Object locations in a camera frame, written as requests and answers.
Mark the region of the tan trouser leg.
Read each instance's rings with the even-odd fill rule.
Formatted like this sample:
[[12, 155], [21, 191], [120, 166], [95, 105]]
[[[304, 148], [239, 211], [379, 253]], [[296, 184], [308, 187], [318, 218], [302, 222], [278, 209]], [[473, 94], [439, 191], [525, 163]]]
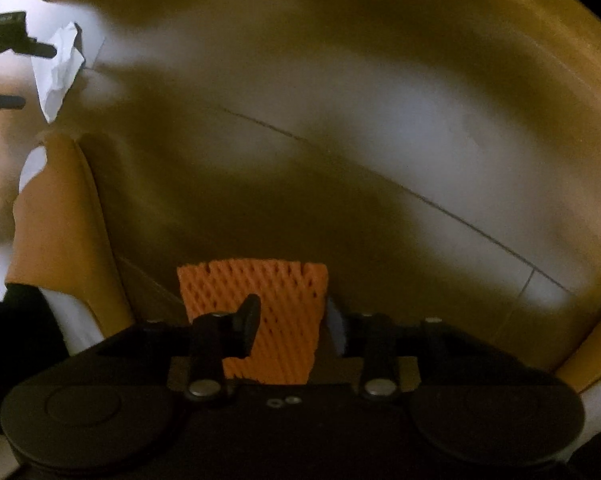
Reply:
[[46, 163], [18, 192], [8, 284], [36, 286], [81, 301], [106, 337], [134, 323], [113, 257], [92, 172], [64, 133], [41, 141]]

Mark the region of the orange foam fruit net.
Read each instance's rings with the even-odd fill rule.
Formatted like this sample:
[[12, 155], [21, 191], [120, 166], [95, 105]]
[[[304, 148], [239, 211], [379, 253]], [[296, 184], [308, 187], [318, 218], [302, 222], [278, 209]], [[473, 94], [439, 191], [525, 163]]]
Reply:
[[305, 385], [314, 366], [326, 309], [329, 270], [323, 263], [229, 259], [177, 269], [190, 320], [234, 312], [250, 295], [261, 302], [258, 333], [245, 359], [227, 358], [227, 378], [265, 385]]

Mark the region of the white tissue paper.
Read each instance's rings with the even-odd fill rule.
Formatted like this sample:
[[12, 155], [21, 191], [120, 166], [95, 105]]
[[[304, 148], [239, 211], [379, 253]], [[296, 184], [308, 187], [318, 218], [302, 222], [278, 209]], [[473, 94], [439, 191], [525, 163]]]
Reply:
[[55, 49], [52, 58], [31, 60], [40, 110], [48, 124], [58, 118], [65, 96], [84, 65], [84, 56], [77, 47], [78, 36], [77, 24], [68, 23], [46, 40]]

